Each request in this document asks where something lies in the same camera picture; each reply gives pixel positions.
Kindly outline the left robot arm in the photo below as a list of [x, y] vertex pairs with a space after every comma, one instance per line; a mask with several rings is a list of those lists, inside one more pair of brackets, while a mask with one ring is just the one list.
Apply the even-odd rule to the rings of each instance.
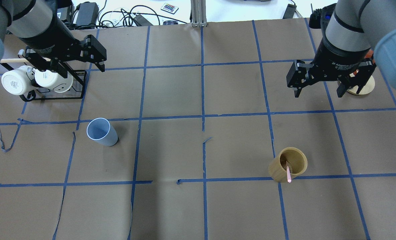
[[76, 39], [43, 0], [0, 0], [0, 62], [4, 39], [10, 31], [39, 55], [31, 63], [40, 71], [50, 70], [67, 77], [67, 61], [94, 64], [105, 71], [106, 48], [93, 35]]

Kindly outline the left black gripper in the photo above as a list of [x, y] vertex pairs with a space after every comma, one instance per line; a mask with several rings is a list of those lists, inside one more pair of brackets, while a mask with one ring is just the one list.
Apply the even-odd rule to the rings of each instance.
[[26, 44], [25, 58], [37, 70], [49, 70], [68, 77], [68, 71], [61, 62], [82, 61], [94, 64], [101, 72], [105, 72], [107, 60], [106, 48], [93, 35], [87, 35], [83, 41], [76, 39], [71, 33], [42, 33], [29, 38], [19, 38]]

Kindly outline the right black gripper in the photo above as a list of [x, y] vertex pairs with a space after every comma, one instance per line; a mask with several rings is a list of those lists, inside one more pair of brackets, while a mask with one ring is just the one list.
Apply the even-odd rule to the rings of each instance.
[[299, 98], [303, 88], [314, 85], [317, 81], [336, 81], [340, 77], [349, 76], [344, 81], [338, 81], [338, 97], [343, 97], [348, 89], [355, 86], [359, 87], [359, 93], [373, 75], [373, 67], [360, 66], [368, 51], [369, 49], [350, 52], [320, 45], [313, 62], [293, 61], [286, 75], [287, 87], [293, 88], [294, 97]]

